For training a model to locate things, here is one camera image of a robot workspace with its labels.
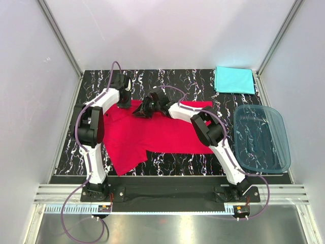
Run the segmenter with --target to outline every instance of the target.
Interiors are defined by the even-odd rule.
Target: folded turquoise towel
[[[255,94],[252,71],[217,66],[214,89],[218,93]]]

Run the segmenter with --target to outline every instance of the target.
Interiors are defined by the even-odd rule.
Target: reflective metal surface
[[[258,211],[261,207],[252,206]],[[67,227],[85,215],[65,215]],[[129,216],[105,218],[105,232],[98,243],[192,244],[192,243],[307,243],[294,206],[272,205],[258,218],[249,221],[225,221],[213,216]],[[95,220],[75,225],[70,233],[82,241],[95,240],[102,230]],[[65,234],[60,216],[45,214],[36,243],[75,243]]]

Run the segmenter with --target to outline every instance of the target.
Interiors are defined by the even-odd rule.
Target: black marble tabletop
[[[214,70],[126,70],[134,86],[132,99],[142,100],[158,85],[171,85],[187,93],[189,101],[213,101],[213,107],[228,129],[228,141],[234,151],[234,111],[242,104],[261,104],[256,95],[219,94],[214,91]],[[85,71],[77,103],[96,97],[107,86],[108,70]],[[167,95],[177,100],[181,95],[166,88]],[[166,154],[147,152],[148,160],[140,163],[126,175],[223,175],[215,155]],[[103,166],[108,175],[117,175],[105,147],[102,147]],[[57,165],[56,175],[85,175],[84,160],[69,130]]]

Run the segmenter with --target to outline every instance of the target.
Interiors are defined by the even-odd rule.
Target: red fabric
[[[153,118],[137,118],[133,111],[141,101],[132,100],[130,109],[112,106],[104,116],[104,145],[118,175],[147,160],[146,150],[160,153],[211,154],[201,144],[192,124],[155,113]],[[212,106],[212,102],[183,102],[192,107]]]

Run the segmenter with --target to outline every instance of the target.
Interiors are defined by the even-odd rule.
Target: white panel
[[[0,37],[0,242],[22,243],[77,76],[37,1],[0,1]]]
[[[47,0],[82,69],[257,69],[294,0]]]
[[[325,238],[325,1],[303,3],[262,78],[283,116],[295,181],[304,184]]]

